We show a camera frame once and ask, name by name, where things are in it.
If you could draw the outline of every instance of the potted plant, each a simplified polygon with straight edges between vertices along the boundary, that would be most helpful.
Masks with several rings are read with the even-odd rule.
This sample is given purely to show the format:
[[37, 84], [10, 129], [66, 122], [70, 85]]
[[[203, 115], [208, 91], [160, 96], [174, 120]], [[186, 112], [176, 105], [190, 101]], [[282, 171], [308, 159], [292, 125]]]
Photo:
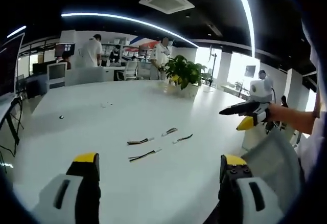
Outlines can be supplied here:
[[241, 87], [242, 87], [242, 84], [241, 84], [240, 82], [236, 82], [236, 83], [235, 83], [235, 89], [236, 89], [236, 90], [240, 90]]
[[207, 74], [202, 72], [206, 67], [190, 62], [182, 55], [170, 58], [164, 69], [169, 81], [175, 83], [183, 97], [195, 97], [202, 80], [207, 80]]

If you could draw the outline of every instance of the black ceiling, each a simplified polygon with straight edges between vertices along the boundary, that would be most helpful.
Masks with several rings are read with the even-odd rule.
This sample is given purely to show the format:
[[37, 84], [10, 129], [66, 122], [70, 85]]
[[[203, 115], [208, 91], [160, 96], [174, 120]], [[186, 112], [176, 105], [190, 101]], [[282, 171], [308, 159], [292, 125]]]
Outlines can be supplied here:
[[[61, 18], [62, 12], [104, 12], [129, 16], [169, 29], [188, 39], [212, 39], [250, 46], [246, 15], [241, 0], [189, 0], [194, 9], [166, 15], [140, 5], [139, 0], [2, 0], [0, 39], [22, 25], [25, 42], [60, 35], [65, 29], [124, 32], [144, 37], [163, 33], [131, 22], [95, 17]], [[265, 63], [302, 74], [314, 70], [310, 48], [302, 33], [300, 13], [289, 0], [248, 0], [253, 17], [256, 48], [279, 60], [258, 55]], [[218, 36], [211, 29], [218, 29]]]

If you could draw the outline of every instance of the ceiling air conditioner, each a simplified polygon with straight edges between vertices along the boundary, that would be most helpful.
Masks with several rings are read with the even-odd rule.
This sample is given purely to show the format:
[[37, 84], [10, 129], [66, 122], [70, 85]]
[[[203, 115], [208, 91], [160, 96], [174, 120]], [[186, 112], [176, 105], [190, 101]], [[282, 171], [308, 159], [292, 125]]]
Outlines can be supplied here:
[[172, 14], [194, 7], [187, 0], [141, 0], [139, 3], [165, 14]]

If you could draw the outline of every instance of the white round table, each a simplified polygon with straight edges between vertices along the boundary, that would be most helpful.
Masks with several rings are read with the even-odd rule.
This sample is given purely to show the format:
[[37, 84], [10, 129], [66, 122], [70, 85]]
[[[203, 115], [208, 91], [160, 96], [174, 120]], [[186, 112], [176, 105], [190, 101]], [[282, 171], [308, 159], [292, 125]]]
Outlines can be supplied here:
[[[244, 138], [236, 131], [242, 118], [219, 111], [239, 102], [207, 86], [194, 100], [167, 95], [156, 81], [52, 89], [21, 136], [14, 191], [31, 210], [75, 156], [94, 151], [100, 154], [101, 223], [203, 223], [218, 202], [220, 156], [237, 154]], [[172, 127], [178, 131], [161, 137]], [[155, 140], [126, 144], [150, 137]]]

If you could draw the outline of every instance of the bright window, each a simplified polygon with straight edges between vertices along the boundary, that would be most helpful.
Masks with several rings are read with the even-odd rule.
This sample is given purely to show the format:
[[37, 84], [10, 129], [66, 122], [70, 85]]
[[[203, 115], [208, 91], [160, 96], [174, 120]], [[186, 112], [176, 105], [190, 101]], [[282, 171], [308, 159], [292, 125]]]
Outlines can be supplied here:
[[[316, 96], [317, 94], [315, 92], [312, 91], [312, 89], [309, 90], [309, 97], [308, 97], [308, 101], [307, 101], [307, 106], [306, 106], [306, 111], [313, 111], [315, 108], [315, 104], [316, 104]], [[306, 133], [303, 133], [303, 135], [308, 138], [309, 135]]]
[[37, 54], [34, 54], [34, 55], [31, 55], [31, 58], [30, 58], [30, 75], [33, 74], [33, 64], [37, 64]]
[[205, 72], [212, 72], [214, 67], [214, 54], [217, 54], [216, 62], [215, 62], [215, 69], [213, 78], [216, 79], [218, 77], [218, 71], [220, 66], [220, 59], [221, 59], [221, 49], [212, 49], [211, 57], [210, 56], [210, 48], [198, 48], [195, 55], [195, 63], [199, 63], [207, 67]]
[[[255, 65], [253, 78], [244, 76], [247, 65]], [[244, 54], [232, 53], [227, 82], [235, 84], [236, 82], [242, 83], [244, 81], [243, 88], [249, 90], [250, 82], [258, 79], [259, 68], [260, 60]]]

